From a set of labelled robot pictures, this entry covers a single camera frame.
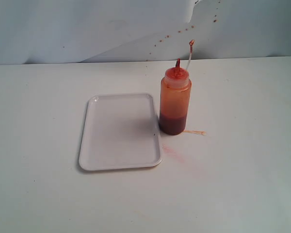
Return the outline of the ketchup squeeze bottle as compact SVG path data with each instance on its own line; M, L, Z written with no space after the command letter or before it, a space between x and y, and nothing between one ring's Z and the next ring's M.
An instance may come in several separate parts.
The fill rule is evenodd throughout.
M186 126L192 82L188 67L193 54L194 40L189 42L190 54L185 68L177 59L174 67L166 70L161 80L159 127L168 135L182 133Z

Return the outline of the white rectangular plastic tray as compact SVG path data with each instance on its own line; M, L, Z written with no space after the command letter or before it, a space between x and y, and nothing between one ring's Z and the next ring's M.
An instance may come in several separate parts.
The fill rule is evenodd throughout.
M83 170L148 168L161 161L160 129L150 94L96 95L89 99L79 153Z

